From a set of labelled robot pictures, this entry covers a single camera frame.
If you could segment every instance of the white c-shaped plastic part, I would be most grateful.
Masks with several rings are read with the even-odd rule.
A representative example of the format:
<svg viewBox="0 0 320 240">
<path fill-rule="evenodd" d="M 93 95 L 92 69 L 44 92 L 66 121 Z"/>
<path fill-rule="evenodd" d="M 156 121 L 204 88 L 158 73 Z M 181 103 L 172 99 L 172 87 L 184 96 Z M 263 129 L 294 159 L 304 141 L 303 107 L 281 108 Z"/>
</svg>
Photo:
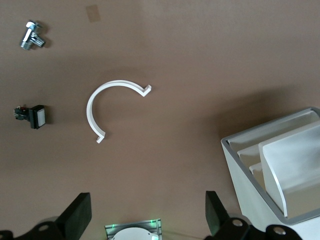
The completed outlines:
<svg viewBox="0 0 320 240">
<path fill-rule="evenodd" d="M 97 125 L 94 115 L 92 113 L 92 106 L 94 103 L 95 97 L 103 90 L 111 87 L 116 87 L 116 86 L 123 86 L 130 88 L 132 90 L 135 90 L 138 94 L 141 96 L 145 97 L 150 91 L 151 91 L 151 86 L 148 85 L 145 88 L 142 88 L 138 84 L 132 82 L 132 81 L 127 81 L 127 80 L 114 80 L 114 81 L 108 81 L 105 84 L 102 84 L 100 87 L 98 87 L 90 96 L 88 103 L 86 105 L 86 117 L 88 119 L 88 122 L 90 124 L 90 127 L 92 130 L 98 135 L 98 139 L 96 142 L 99 144 L 101 141 L 105 138 L 106 133 Z"/>
</svg>

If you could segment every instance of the curved white bracket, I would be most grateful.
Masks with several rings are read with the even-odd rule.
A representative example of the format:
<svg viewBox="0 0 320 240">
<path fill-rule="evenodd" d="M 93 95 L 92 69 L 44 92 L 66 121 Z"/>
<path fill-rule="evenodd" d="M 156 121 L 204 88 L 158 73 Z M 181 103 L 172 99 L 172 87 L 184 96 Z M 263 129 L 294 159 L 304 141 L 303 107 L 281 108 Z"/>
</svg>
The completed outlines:
<svg viewBox="0 0 320 240">
<path fill-rule="evenodd" d="M 101 141 L 105 138 L 105 132 L 102 131 L 102 129 L 97 125 L 93 113 L 92 113 L 92 106 L 94 103 L 95 97 L 103 90 L 115 86 L 123 86 L 130 88 L 132 90 L 135 90 L 138 94 L 145 97 L 150 91 L 151 86 L 148 85 L 145 88 L 142 88 L 138 84 L 132 82 L 132 81 L 126 81 L 126 80 L 114 80 L 114 81 L 108 81 L 105 84 L 102 84 L 100 87 L 98 87 L 91 95 L 91 97 L 88 100 L 88 104 L 86 105 L 86 117 L 88 119 L 88 122 L 90 124 L 90 127 L 92 130 L 98 135 L 98 139 L 96 142 L 99 144 Z"/>
</svg>

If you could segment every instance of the white plastic box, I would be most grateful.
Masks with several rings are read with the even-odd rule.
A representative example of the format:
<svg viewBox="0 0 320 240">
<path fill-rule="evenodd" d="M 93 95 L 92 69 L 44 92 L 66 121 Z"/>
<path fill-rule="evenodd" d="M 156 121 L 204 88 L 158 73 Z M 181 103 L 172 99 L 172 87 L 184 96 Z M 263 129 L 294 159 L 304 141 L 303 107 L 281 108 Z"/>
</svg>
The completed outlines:
<svg viewBox="0 0 320 240">
<path fill-rule="evenodd" d="M 307 108 L 221 140 L 241 212 L 320 239 L 320 110 Z"/>
</svg>

